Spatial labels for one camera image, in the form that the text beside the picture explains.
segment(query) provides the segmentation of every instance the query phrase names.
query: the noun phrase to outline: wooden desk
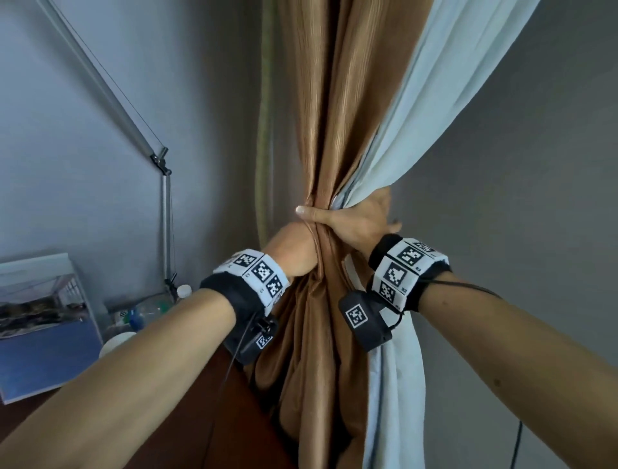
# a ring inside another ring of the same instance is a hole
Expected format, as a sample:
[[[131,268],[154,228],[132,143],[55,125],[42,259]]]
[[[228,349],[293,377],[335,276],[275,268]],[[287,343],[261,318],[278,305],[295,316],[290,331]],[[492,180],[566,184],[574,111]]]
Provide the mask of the wooden desk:
[[[214,401],[230,358],[223,348],[214,354],[185,397],[135,453],[126,469],[201,469]],[[0,440],[52,394],[53,391],[0,406]],[[236,368],[232,368],[218,407],[205,467],[295,467],[268,417],[262,414],[245,376]]]

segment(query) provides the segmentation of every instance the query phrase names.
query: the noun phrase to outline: metal rod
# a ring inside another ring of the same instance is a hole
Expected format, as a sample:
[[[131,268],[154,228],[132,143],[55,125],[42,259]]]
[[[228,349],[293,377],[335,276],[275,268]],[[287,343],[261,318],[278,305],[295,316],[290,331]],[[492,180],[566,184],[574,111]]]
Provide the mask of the metal rod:
[[[46,14],[49,21],[54,25],[56,30],[60,33],[60,36],[67,43],[71,51],[75,54],[75,57],[80,61],[83,68],[88,72],[88,75],[92,79],[93,83],[97,86],[99,91],[105,96],[109,102],[111,108],[116,113],[117,117],[122,122],[125,131],[129,133],[129,137],[133,140],[145,156],[150,156],[155,153],[152,146],[144,138],[144,135],[139,128],[133,122],[133,119],[126,112],[114,92],[111,90],[107,82],[103,79],[99,70],[92,63],[86,52],[82,49],[80,43],[75,39],[73,33],[71,33],[68,26],[64,23],[56,8],[50,3],[49,0],[37,0],[37,3]]]
[[[171,223],[171,176],[162,177],[162,218],[163,218],[163,278],[171,280],[172,278],[172,260],[171,260],[171,242],[172,242],[172,223]]]

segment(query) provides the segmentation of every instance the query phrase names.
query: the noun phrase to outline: gray wall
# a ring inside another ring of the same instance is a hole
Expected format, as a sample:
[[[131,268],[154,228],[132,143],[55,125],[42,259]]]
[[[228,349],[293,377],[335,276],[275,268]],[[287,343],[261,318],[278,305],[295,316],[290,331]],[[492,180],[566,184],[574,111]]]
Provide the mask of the gray wall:
[[[479,94],[394,186],[404,234],[618,365],[618,3],[541,0]],[[416,317],[427,468],[506,468],[517,420]],[[518,468],[565,467],[524,430]]]
[[[176,266],[196,286],[256,246],[259,3],[57,3],[170,148]],[[0,63],[0,261],[66,251],[107,303],[162,290],[160,175],[34,0],[0,0]]]

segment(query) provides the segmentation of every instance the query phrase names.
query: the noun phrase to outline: forearm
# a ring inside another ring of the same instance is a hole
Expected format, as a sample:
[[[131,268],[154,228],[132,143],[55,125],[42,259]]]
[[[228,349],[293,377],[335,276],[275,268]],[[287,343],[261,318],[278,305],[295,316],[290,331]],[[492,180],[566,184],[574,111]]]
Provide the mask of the forearm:
[[[122,468],[234,324],[225,297],[197,291],[28,417],[0,445],[2,467]]]
[[[451,273],[439,279],[460,281]],[[430,285],[419,310],[569,465],[618,462],[615,368],[525,311],[480,291]]]

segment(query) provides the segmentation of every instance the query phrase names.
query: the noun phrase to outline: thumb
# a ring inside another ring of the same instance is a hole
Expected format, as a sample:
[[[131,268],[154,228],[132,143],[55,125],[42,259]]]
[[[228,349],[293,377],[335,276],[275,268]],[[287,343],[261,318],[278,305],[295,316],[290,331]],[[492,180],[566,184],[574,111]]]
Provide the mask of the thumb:
[[[388,232],[391,234],[398,233],[402,227],[403,227],[403,224],[401,222],[393,222],[390,225],[388,225]]]
[[[304,207],[299,205],[296,207],[296,214],[301,220],[305,220],[306,222],[329,225],[332,220],[332,212],[330,210],[316,209],[315,207]]]

